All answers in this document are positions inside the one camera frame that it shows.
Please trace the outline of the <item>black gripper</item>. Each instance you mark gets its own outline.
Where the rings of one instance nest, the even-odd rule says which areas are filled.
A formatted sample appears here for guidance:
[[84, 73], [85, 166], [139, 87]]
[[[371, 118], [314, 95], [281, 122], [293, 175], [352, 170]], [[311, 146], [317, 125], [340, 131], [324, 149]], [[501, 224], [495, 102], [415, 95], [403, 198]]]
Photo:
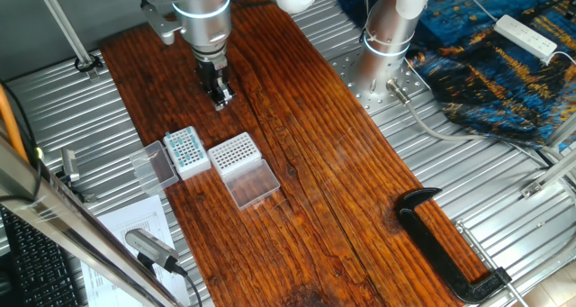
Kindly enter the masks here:
[[210, 91], [211, 99], [216, 111], [224, 107], [236, 93], [230, 88], [230, 73], [228, 60], [225, 57], [217, 57], [212, 60], [196, 60], [196, 74], [205, 91]]

